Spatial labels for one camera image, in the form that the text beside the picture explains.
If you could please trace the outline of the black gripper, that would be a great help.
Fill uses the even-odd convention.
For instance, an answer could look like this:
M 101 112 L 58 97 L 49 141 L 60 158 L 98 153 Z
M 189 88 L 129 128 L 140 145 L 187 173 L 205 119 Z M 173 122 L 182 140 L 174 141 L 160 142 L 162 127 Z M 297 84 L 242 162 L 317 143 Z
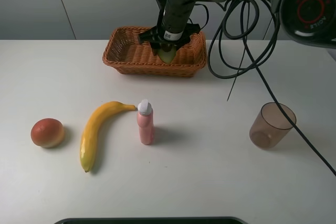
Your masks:
M 174 45 L 176 51 L 190 42 L 190 36 L 201 31 L 199 24 L 188 23 L 190 11 L 162 11 L 157 25 L 138 35 L 140 44 L 149 42 L 154 56 L 163 45 Z

